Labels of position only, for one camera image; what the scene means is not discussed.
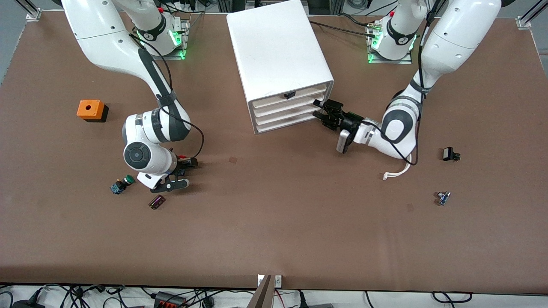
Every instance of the white robotic arm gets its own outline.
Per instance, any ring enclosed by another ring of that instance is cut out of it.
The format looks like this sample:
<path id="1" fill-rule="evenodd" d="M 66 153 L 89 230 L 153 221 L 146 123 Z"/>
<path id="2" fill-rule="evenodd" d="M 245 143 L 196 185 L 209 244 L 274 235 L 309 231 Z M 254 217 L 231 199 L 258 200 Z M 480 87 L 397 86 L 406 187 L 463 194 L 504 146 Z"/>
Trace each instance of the white robotic arm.
<path id="1" fill-rule="evenodd" d="M 416 1 L 400 0 L 400 4 L 403 2 Z M 341 130 L 337 150 L 345 153 L 348 146 L 356 142 L 391 157 L 406 159 L 416 146 L 415 131 L 422 112 L 423 95 L 443 74 L 454 72 L 470 57 L 493 24 L 500 7 L 500 0 L 450 0 L 446 12 L 424 44 L 421 57 L 423 80 L 418 71 L 406 89 L 389 103 L 381 123 L 343 112 L 341 103 L 326 101 L 321 106 L 322 111 L 315 112 L 315 116 L 324 126 Z"/>
<path id="2" fill-rule="evenodd" d="M 190 119 L 179 104 L 175 92 L 146 50 L 129 36 L 114 4 L 101 0 L 63 0 L 72 32 L 86 57 L 102 69 L 130 74 L 144 80 L 154 93 L 160 108 L 129 116 L 122 128 L 126 144 L 124 160 L 139 171 L 138 179 L 150 189 L 177 166 L 177 156 L 159 145 L 161 142 L 183 140 L 190 131 Z M 152 0 L 120 0 L 136 27 L 156 28 L 165 18 Z M 159 50 L 169 50 L 169 41 L 154 38 Z"/>

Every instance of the orange block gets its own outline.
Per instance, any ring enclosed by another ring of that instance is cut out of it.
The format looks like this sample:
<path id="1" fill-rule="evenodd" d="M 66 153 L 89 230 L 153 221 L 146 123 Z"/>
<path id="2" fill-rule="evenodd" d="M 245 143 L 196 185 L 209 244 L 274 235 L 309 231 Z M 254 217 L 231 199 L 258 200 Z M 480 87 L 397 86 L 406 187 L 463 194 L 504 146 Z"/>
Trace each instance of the orange block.
<path id="1" fill-rule="evenodd" d="M 80 101 L 76 115 L 87 122 L 106 122 L 109 108 L 98 99 Z"/>

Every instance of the white drawer unit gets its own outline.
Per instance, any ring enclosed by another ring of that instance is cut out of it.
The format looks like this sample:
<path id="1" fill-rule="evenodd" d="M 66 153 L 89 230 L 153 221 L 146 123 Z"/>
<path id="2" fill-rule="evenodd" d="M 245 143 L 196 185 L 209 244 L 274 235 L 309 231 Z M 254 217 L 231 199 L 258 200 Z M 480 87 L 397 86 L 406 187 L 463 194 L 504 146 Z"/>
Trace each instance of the white drawer unit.
<path id="1" fill-rule="evenodd" d="M 226 17 L 255 134 L 313 119 L 333 76 L 301 1 Z"/>

